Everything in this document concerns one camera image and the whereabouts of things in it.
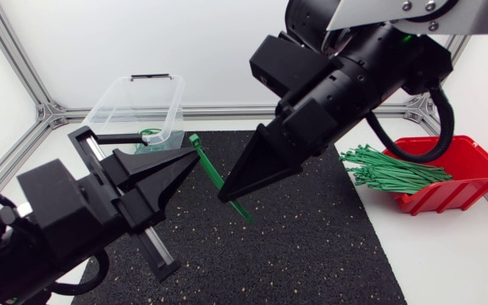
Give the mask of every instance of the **screw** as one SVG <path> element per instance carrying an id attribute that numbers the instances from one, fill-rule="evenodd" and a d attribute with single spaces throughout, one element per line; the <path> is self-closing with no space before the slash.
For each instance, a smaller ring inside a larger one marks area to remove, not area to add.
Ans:
<path id="1" fill-rule="evenodd" d="M 439 25 L 438 25 L 438 23 L 436 21 L 431 21 L 429 23 L 429 30 L 430 31 L 436 31 L 436 30 L 438 30 L 438 26 Z"/>
<path id="2" fill-rule="evenodd" d="M 412 3 L 409 1 L 406 1 L 405 3 L 402 4 L 402 10 L 407 12 L 408 10 L 412 9 Z"/>
<path id="3" fill-rule="evenodd" d="M 434 1 L 428 1 L 427 5 L 424 6 L 424 9 L 427 10 L 427 12 L 431 12 L 436 8 L 436 3 Z"/>

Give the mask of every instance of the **green light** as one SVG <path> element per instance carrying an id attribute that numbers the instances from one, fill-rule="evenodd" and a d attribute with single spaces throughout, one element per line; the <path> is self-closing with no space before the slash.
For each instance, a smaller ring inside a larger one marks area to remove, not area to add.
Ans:
<path id="1" fill-rule="evenodd" d="M 413 35 L 408 35 L 402 39 L 402 43 L 409 42 L 413 38 Z"/>

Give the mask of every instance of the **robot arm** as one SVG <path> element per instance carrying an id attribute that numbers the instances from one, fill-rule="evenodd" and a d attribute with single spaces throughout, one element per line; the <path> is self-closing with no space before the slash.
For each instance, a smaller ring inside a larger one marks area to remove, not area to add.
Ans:
<path id="1" fill-rule="evenodd" d="M 260 125 L 219 193 L 223 202 L 302 171 L 361 119 L 399 158 L 425 163 L 451 143 L 452 108 L 440 83 L 450 53 L 427 35 L 488 33 L 488 1 L 291 0 L 286 30 L 250 59 L 252 74 L 281 100 Z M 414 156 L 397 147 L 372 110 L 402 88 L 428 92 L 438 108 L 436 147 Z"/>

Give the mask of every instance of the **green cable tie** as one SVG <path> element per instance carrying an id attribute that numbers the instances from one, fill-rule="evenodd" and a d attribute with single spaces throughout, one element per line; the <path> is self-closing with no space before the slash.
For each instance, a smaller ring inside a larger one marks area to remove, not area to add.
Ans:
<path id="1" fill-rule="evenodd" d="M 199 157 L 201 157 L 201 165 L 204 168 L 204 170 L 207 172 L 208 178 L 214 183 L 214 185 L 221 190 L 221 187 L 224 185 L 224 180 L 221 178 L 221 175 L 219 175 L 218 171 L 216 168 L 212 165 L 210 160 L 207 158 L 207 155 L 204 153 L 201 147 L 201 139 L 197 134 L 193 134 L 189 137 L 191 144 L 195 147 L 197 150 L 197 153 L 199 154 Z M 242 217 L 244 217 L 249 224 L 253 224 L 253 218 L 250 216 L 250 214 L 244 209 L 244 207 L 237 201 L 237 200 L 231 200 L 230 204 L 235 208 L 236 211 Z"/>

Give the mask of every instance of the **metal rod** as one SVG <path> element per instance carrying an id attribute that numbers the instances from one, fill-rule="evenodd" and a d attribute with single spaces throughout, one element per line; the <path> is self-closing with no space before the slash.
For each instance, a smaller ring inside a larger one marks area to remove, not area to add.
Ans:
<path id="1" fill-rule="evenodd" d="M 106 157 L 103 150 L 99 147 L 99 145 L 92 136 L 86 138 L 86 143 L 91 148 L 91 151 L 93 152 L 97 160 L 101 161 Z"/>
<path id="2" fill-rule="evenodd" d="M 159 238 L 158 233 L 156 233 L 156 231 L 152 227 L 147 228 L 146 230 L 144 230 L 144 232 L 146 233 L 156 250 L 158 250 L 159 254 L 163 258 L 163 261 L 165 261 L 167 265 L 173 263 L 174 259 Z"/>

